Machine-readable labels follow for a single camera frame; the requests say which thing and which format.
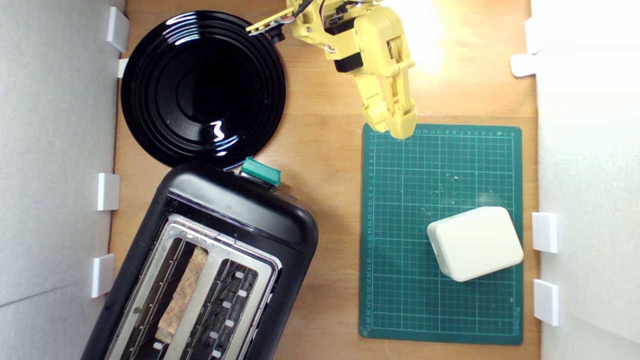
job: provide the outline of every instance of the white panel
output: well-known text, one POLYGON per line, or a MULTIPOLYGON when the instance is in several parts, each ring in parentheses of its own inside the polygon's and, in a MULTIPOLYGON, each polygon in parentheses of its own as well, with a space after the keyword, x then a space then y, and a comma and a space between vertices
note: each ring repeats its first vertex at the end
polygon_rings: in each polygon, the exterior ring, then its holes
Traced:
POLYGON ((77 359, 100 309, 91 263, 108 251, 111 222, 96 211, 115 144, 109 2, 0 7, 0 318, 11 324, 0 359, 77 359))
POLYGON ((127 44, 129 42, 129 19, 115 6, 109 9, 107 41, 115 46, 121 53, 127 51, 127 44))
POLYGON ((0 359, 79 359, 104 305, 88 291, 79 281, 0 306, 0 359))
POLYGON ((533 249, 553 254, 558 252, 558 215, 552 213, 531 214, 533 249))
POLYGON ((551 326, 558 326, 558 287, 533 280, 533 315, 551 326))
POLYGON ((115 272, 115 256, 107 254, 93 259, 93 277, 91 285, 91 297, 97 298, 111 290, 113 285, 113 273, 115 272))
POLYGON ((120 175, 98 174, 98 211, 120 208, 120 175))
POLYGON ((543 360, 638 360, 640 344, 575 318, 542 323, 543 360))
POLYGON ((536 55, 540 211, 562 218, 561 252, 541 254, 541 277, 562 289, 561 326, 543 327, 543 360, 640 354, 637 6, 532 4, 554 35, 536 55))

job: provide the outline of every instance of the cutting mat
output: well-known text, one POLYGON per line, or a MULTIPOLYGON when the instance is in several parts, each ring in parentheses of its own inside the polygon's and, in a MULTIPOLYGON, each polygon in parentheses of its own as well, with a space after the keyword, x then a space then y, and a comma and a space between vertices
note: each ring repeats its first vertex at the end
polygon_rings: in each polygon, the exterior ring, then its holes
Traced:
POLYGON ((464 283, 442 274, 431 222, 509 210, 522 242, 517 127, 419 124, 403 141, 363 131, 360 334, 455 343, 522 343, 522 264, 464 283))

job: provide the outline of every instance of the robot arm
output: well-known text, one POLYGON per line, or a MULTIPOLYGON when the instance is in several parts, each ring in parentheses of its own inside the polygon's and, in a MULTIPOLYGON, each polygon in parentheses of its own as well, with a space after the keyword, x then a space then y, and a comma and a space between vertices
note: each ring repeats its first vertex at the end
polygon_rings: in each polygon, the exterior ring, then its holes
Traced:
POLYGON ((287 0, 288 9, 247 28, 265 33, 275 44, 284 40, 282 26, 324 49, 339 72, 350 73, 362 98, 362 112, 376 131, 398 139, 413 134, 417 121, 409 90, 409 68, 415 63, 400 18, 374 1, 287 0))

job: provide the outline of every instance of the wooden surface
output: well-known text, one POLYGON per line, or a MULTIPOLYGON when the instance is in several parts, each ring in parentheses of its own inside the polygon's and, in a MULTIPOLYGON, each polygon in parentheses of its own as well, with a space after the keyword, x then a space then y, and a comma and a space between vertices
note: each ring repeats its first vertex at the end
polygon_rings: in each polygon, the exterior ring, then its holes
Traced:
MULTIPOLYGON (((128 0, 129 50, 163 20, 191 10, 221 10, 255 22, 284 0, 128 0)), ((501 124, 524 140, 525 307, 519 347, 367 340, 358 335, 360 151, 364 121, 352 80, 322 50, 290 36, 278 45, 288 99, 277 134, 257 156, 314 212, 320 239, 276 359, 539 359, 540 324, 532 315, 531 217, 538 208, 537 121, 532 78, 515 79, 509 57, 525 51, 528 0, 402 0, 412 55, 412 96, 421 122, 501 124)), ((115 172, 122 176, 111 252, 119 268, 156 186, 168 168, 144 153, 118 115, 115 172)))

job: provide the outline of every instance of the white bracket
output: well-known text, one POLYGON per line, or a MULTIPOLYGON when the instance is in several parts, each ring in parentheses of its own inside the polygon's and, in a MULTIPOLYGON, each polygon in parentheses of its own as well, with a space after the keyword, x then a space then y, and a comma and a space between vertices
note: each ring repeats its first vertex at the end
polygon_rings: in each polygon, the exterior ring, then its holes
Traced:
POLYGON ((91 298, 95 299, 109 292, 113 286, 114 270, 115 256, 113 254, 93 259, 91 298))
POLYGON ((107 41, 115 46, 121 53, 127 51, 127 44, 129 43, 129 19, 115 6, 109 8, 107 41))
POLYGON ((522 78, 537 73, 538 64, 536 54, 544 48, 546 33, 544 24, 535 16, 530 17, 524 23, 525 41, 527 53, 516 54, 511 57, 511 73, 516 78, 522 78))
POLYGON ((120 208, 120 175, 98 174, 98 211, 120 208))
POLYGON ((533 280, 533 315, 551 326, 559 323, 558 286, 533 280))
POLYGON ((129 58, 118 60, 118 79, 122 79, 124 76, 124 69, 127 67, 129 58))
POLYGON ((531 214, 533 249, 557 254, 558 215, 552 213, 531 214))

